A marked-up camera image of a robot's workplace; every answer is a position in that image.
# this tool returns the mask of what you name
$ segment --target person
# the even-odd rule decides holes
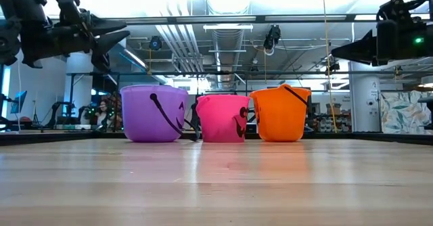
[[[99,104],[99,110],[95,115],[97,117],[96,125],[106,125],[108,127],[114,119],[114,116],[110,116],[107,103],[104,100]]]

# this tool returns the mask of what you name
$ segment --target pink bucket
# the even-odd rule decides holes
[[[204,142],[244,142],[249,97],[207,95],[198,98]]]

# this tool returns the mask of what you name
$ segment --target black handle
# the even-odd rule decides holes
[[[305,104],[305,106],[308,106],[308,103],[301,96],[299,96],[296,92],[294,92],[292,89],[290,89],[289,87],[284,87],[284,89],[288,90],[291,94],[293,94],[295,97],[297,97],[302,103]]]
[[[167,123],[171,126],[171,128],[173,128],[176,132],[178,132],[178,134],[183,135],[183,132],[178,129],[172,122],[171,120],[168,118],[167,114],[164,112],[164,109],[162,109],[161,103],[158,101],[158,96],[155,93],[150,94],[150,99],[152,101],[154,101],[156,107],[159,109],[159,111],[161,112],[162,116],[164,117],[165,121],[167,121]],[[184,119],[184,121],[190,126],[192,127],[192,129],[196,132],[196,138],[190,139],[192,141],[197,141],[200,138],[200,134],[198,133],[198,129],[193,126],[190,122],[188,122],[187,120]]]

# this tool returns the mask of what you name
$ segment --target wooden tabletop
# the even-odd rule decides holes
[[[433,147],[341,139],[0,147],[0,225],[433,225]]]

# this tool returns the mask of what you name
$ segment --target white column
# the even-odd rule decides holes
[[[350,71],[372,71],[374,67],[357,62],[349,63]],[[352,131],[380,132],[380,79],[376,74],[351,74]]]
[[[93,64],[91,63],[91,54],[86,53],[71,53],[66,61],[66,73],[89,73],[93,72]],[[78,109],[87,106],[91,102],[91,91],[93,85],[92,76],[76,75],[74,78],[74,89],[72,92],[72,101],[76,109],[73,111],[73,116],[78,116]],[[66,77],[64,101],[70,101],[70,85],[71,76]]]

